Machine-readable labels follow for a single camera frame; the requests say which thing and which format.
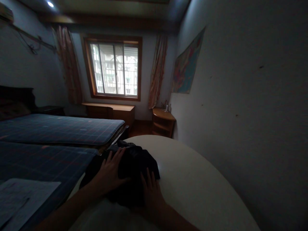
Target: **black cloth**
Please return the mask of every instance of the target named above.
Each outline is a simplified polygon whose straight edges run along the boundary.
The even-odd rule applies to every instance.
[[[129,208],[142,207],[144,206],[144,198],[140,172],[142,172],[146,181],[147,167],[150,172],[154,172],[156,180],[160,179],[160,175],[156,160],[147,150],[143,150],[142,147],[132,143],[118,141],[116,145],[104,151],[101,156],[95,156],[88,165],[79,188],[82,188],[93,179],[104,159],[107,159],[109,152],[112,151],[114,155],[119,147],[126,147],[126,151],[119,163],[118,176],[120,179],[130,177],[132,180],[109,192],[107,198],[111,202],[117,202],[119,205]]]

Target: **blue plaid bedspread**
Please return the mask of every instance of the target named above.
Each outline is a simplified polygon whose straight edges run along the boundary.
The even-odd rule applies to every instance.
[[[123,120],[31,114],[0,122],[0,141],[104,145]]]
[[[0,180],[61,182],[21,230],[39,224],[67,199],[97,153],[96,149],[0,142]]]

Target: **hand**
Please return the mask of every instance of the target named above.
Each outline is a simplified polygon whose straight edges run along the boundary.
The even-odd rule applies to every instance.
[[[152,176],[150,176],[149,169],[147,168],[147,175],[148,184],[141,173],[146,210],[144,215],[150,219],[158,219],[158,217],[164,214],[170,207],[161,194],[160,186],[158,181],[155,180],[154,172],[152,172]]]
[[[110,151],[107,160],[104,159],[100,170],[90,183],[88,183],[87,188],[91,190],[92,195],[95,198],[107,194],[111,190],[130,180],[129,178],[119,179],[118,177],[119,163],[124,152],[125,148],[122,150],[119,148],[112,158],[112,151]]]

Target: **wooden floor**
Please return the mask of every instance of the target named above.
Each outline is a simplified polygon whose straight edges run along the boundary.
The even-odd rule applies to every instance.
[[[128,137],[139,135],[152,135],[152,121],[135,120],[132,129],[128,133]]]

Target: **white paper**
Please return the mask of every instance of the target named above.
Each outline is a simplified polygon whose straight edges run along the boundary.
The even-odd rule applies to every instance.
[[[9,179],[0,185],[0,210],[11,209],[0,220],[12,217],[3,231],[18,231],[48,199],[61,182]]]

